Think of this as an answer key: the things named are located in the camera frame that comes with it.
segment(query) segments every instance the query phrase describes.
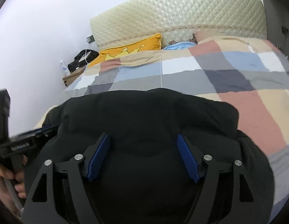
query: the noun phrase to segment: cream headboard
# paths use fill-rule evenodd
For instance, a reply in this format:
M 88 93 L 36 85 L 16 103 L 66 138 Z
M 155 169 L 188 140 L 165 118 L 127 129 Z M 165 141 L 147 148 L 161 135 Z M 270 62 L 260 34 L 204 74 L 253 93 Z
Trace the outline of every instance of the cream headboard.
M 130 44 L 155 33 L 170 41 L 187 41 L 198 30 L 267 38 L 261 0 L 130 0 L 90 19 L 98 48 Z

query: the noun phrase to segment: white wall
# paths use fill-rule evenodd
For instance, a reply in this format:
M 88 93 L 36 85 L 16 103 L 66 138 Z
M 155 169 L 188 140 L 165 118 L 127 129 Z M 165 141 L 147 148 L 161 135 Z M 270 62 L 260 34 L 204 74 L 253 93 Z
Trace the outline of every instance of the white wall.
M 87 44 L 91 17 L 127 0 L 7 0 L 0 10 L 0 89 L 11 96 L 10 134 L 33 128 L 65 89 L 58 60 Z

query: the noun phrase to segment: black jacket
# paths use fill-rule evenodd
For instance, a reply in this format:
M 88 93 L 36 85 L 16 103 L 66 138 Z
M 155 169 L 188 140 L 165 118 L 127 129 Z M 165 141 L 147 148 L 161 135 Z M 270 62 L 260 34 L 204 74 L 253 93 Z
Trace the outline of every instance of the black jacket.
M 183 132 L 217 161 L 243 162 L 269 219 L 272 170 L 237 124 L 238 111 L 232 105 L 167 89 L 72 98 L 47 115 L 44 125 L 59 125 L 58 135 L 28 163 L 26 188 L 29 191 L 45 160 L 67 161 L 107 132 L 111 147 L 99 179 L 89 187 L 102 219 L 106 223 L 183 223 L 202 187 L 189 178 L 178 152 L 176 138 Z M 222 181 L 222 188 L 227 188 Z

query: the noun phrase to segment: person's hand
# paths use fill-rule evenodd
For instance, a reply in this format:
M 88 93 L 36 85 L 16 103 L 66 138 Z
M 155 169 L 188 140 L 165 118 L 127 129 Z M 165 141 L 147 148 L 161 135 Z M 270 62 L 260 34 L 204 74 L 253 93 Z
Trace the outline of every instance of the person's hand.
M 27 158 L 23 156 L 23 165 L 26 165 Z M 12 200 L 11 195 L 9 194 L 7 187 L 5 186 L 5 179 L 16 179 L 19 184 L 15 185 L 15 190 L 18 192 L 20 198 L 26 198 L 26 191 L 24 185 L 24 172 L 19 172 L 14 174 L 12 171 L 8 170 L 6 167 L 0 164 L 0 200 L 8 207 L 12 212 L 18 213 L 17 208 Z

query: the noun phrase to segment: blue rubber pad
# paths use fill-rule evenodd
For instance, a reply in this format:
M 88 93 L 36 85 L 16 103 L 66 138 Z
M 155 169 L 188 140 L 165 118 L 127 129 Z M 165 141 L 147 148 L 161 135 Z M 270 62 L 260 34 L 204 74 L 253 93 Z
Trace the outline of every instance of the blue rubber pad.
M 101 141 L 98 149 L 96 150 L 95 154 L 93 155 L 92 159 L 89 162 L 88 167 L 88 174 L 87 179 L 88 181 L 93 181 L 98 177 L 99 170 L 103 163 L 103 160 L 107 154 L 107 151 L 110 147 L 110 137 L 108 134 L 105 135 L 103 140 Z
M 198 172 L 198 163 L 181 134 L 178 134 L 177 146 L 190 178 L 197 183 L 201 178 Z

